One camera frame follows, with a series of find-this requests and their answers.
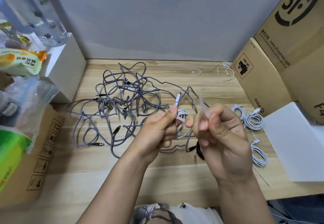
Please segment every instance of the forearm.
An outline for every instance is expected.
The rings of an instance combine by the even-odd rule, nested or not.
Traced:
[[[245,183],[221,185],[219,190],[225,224],[275,224],[254,175]]]
[[[77,223],[128,224],[146,169],[140,156],[126,150]]]

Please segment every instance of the white box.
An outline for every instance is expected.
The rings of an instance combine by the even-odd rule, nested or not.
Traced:
[[[264,118],[263,129],[291,181],[324,181],[324,125],[291,102]]]
[[[68,34],[67,43],[59,47],[45,47],[36,35],[30,35],[35,42],[31,50],[47,50],[47,58],[39,76],[59,88],[60,92],[53,99],[55,103],[73,100],[87,64],[73,34]]]

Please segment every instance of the white t-shirt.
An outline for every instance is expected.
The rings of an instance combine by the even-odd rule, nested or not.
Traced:
[[[135,207],[130,224],[224,224],[215,209],[182,203],[177,207],[152,204]]]

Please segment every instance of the person's left hand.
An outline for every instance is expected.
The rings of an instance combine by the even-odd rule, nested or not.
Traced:
[[[173,105],[166,113],[148,116],[129,150],[139,153],[148,164],[152,163],[160,148],[169,148],[171,141],[177,138],[177,127],[182,123],[175,120],[177,114],[178,108]]]

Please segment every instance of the person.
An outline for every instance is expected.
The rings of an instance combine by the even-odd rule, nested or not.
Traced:
[[[215,177],[220,208],[225,224],[274,224],[258,182],[252,171],[252,151],[238,116],[228,107],[216,104],[203,112],[186,117],[205,161]],[[223,223],[214,209],[195,208],[187,203],[134,209],[144,173],[160,148],[168,148],[177,137],[178,108],[151,115],[136,138],[110,171],[95,198],[77,224],[191,224]]]

